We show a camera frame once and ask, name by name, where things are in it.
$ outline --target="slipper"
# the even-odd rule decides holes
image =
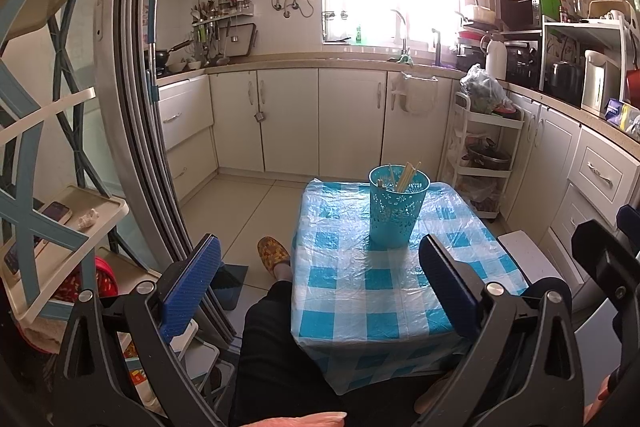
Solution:
[[[287,249],[273,237],[269,237],[268,235],[258,241],[258,255],[260,256],[262,264],[264,264],[264,267],[267,269],[267,272],[274,277],[273,268],[276,264],[291,264],[291,258]]]

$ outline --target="checkered tablecloth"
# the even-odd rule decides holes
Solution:
[[[369,244],[369,185],[310,182],[294,239],[291,333],[338,394],[437,371],[468,350],[418,262],[433,233],[453,258],[511,293],[527,283],[449,185],[431,184],[408,248]]]

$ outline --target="black pants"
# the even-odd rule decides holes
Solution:
[[[541,279],[532,284],[524,295],[542,297],[552,289],[562,295],[571,312],[571,291],[558,279]],[[319,367],[293,340],[291,291],[292,283],[276,282],[267,295],[247,311],[230,427],[267,418],[299,417],[327,411],[347,412],[347,426],[370,423],[358,419],[358,411],[351,411],[350,404],[335,394]],[[411,378],[396,380],[406,384]],[[408,403],[412,404],[426,390],[424,384],[418,387],[417,394]],[[388,389],[381,394],[386,397],[391,395]],[[367,407],[375,406],[376,399],[372,400]]]

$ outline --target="person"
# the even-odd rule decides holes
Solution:
[[[230,427],[357,425],[342,398],[290,333],[293,272],[289,253],[273,237],[263,237],[258,242],[258,255],[276,282],[246,313]],[[558,279],[541,279],[523,295],[542,297],[551,289],[561,293],[571,314],[571,290]],[[449,376],[416,401],[416,412],[422,413],[434,403]],[[604,399],[603,391],[598,403],[586,408],[585,420],[593,416]]]

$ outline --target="foot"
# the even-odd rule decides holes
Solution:
[[[291,257],[289,256],[289,252],[287,249],[283,247],[278,241],[276,241],[273,237],[269,237],[268,235],[263,237],[260,241],[258,241],[258,255],[260,256],[260,260],[264,267],[267,269],[271,275],[273,275],[276,279],[280,280],[283,277],[278,277],[282,272],[280,267],[276,273],[274,270],[278,265],[286,265],[288,267],[288,272],[290,272],[290,264]]]

